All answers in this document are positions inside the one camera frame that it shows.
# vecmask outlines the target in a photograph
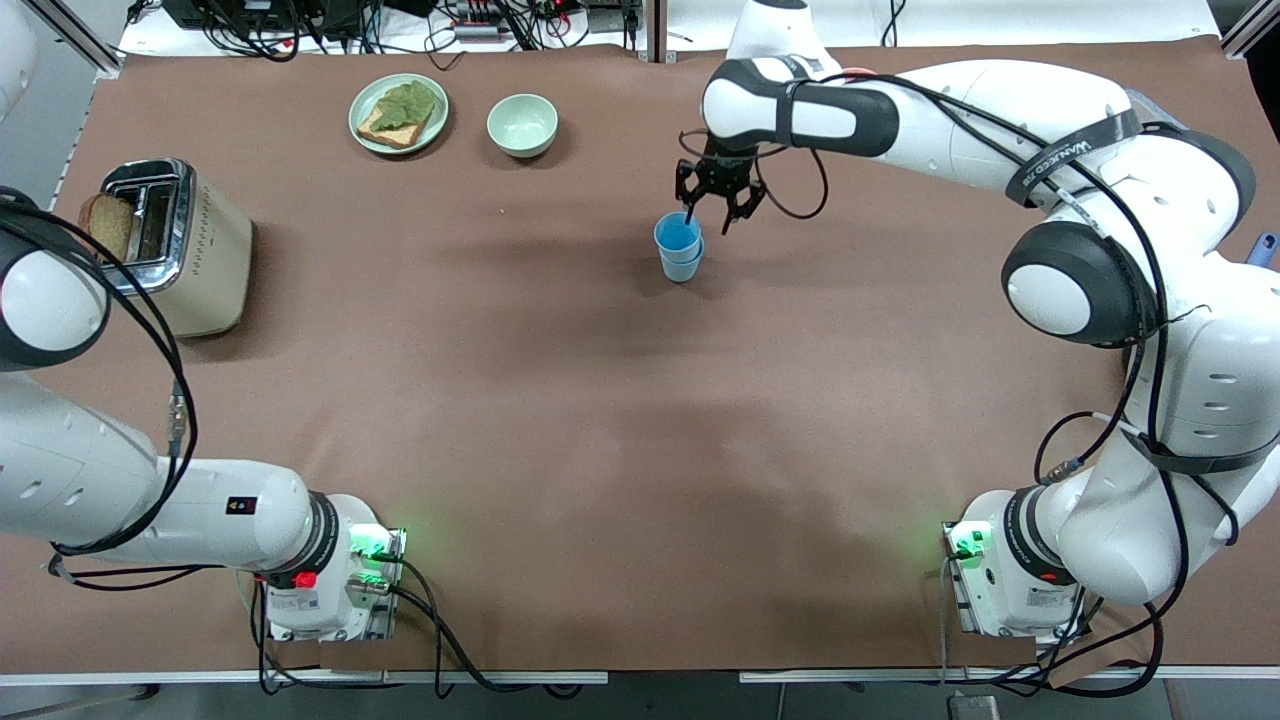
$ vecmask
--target toaster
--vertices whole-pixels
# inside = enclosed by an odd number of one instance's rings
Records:
[[[133,206],[120,260],[174,336],[220,333],[239,322],[253,249],[253,223],[244,213],[174,158],[125,163],[106,176],[102,192]],[[102,272],[125,297],[137,297],[118,269]]]

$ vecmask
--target toast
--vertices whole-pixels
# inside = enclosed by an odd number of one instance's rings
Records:
[[[81,205],[78,224],[93,240],[124,261],[129,251],[129,237],[133,234],[133,206],[106,193],[90,197]]]
[[[415,123],[411,126],[398,127],[396,129],[372,129],[374,123],[378,118],[383,117],[383,111],[374,106],[374,111],[365,118],[365,122],[360,123],[356,132],[360,137],[365,140],[371,140],[379,145],[387,145],[389,147],[396,147],[403,150],[406,147],[412,147],[415,142],[422,137],[422,131],[426,129],[426,120],[421,123]]]

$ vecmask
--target green plate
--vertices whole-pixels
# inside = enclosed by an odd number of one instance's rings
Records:
[[[365,122],[365,118],[367,118],[369,114],[374,111],[374,105],[376,105],[378,101],[381,100],[383,95],[385,95],[388,90],[396,86],[404,85],[406,82],[412,82],[415,79],[425,85],[428,90],[430,90],[431,94],[435,95],[435,101],[436,101],[435,108],[431,110],[431,117],[426,119],[426,127],[422,128],[422,135],[421,137],[417,138],[417,142],[415,142],[410,147],[401,149],[360,137],[360,133],[356,132],[356,128],[358,128],[360,124]],[[426,143],[435,140],[435,136],[440,135],[440,131],[444,129],[444,120],[447,120],[448,118],[449,118],[449,96],[445,95],[444,88],[440,87],[440,83],[435,82],[434,79],[426,76],[420,76],[417,73],[396,73],[393,76],[387,76],[384,78],[375,79],[374,82],[366,85],[365,88],[360,91],[360,95],[357,95],[356,99],[351,101],[351,110],[347,111],[347,127],[348,129],[351,129],[351,137],[355,137],[356,142],[364,145],[365,147],[372,150],[374,152],[381,155],[408,155],[410,152],[416,152],[426,147]]]

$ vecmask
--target blue cup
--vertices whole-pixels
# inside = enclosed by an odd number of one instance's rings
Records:
[[[703,241],[698,241],[698,254],[687,263],[672,263],[666,255],[659,254],[659,256],[662,259],[662,274],[667,275],[668,281],[675,283],[689,282],[694,279],[698,264],[703,261]]]
[[[685,224],[685,213],[663,215],[653,227],[653,240],[658,243],[663,268],[667,263],[694,263],[703,254],[703,228],[698,224],[698,218],[690,218],[689,224]]]

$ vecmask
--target brown tabletop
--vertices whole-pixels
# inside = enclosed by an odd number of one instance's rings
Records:
[[[1245,65],[1212,38],[837,56],[1110,76],[1252,158],[1258,200],[1228,256],[1280,227],[1275,140]],[[294,468],[408,528],[481,666],[933,665],[940,524],[1027,484],[1060,415],[1110,410],[1120,361],[1005,302],[1000,266],[1036,213],[851,158],[828,159],[833,201],[810,222],[763,208],[719,237],[708,201],[703,266],[667,283],[652,228],[675,209],[676,133],[700,124],[716,63],[580,49],[470,55],[442,74],[421,56],[132,58],[99,86],[59,211],[74,218],[119,163],[178,156],[253,218],[243,323],[184,346],[200,455]],[[425,151],[387,160],[348,136],[347,105],[403,70],[436,77],[453,115]],[[485,133],[520,91],[562,118],[534,161]],[[817,201],[806,154],[764,169],[783,201]],[[169,379],[123,314],[38,379],[160,434]],[[1280,626],[1240,621],[1275,611],[1277,524],[1268,509],[1193,578],[1166,662],[1280,661]],[[4,538],[0,671],[252,665],[229,571],[92,593],[45,575],[47,555]],[[419,628],[323,661],[426,667]],[[1030,652],[957,646],[969,664]]]

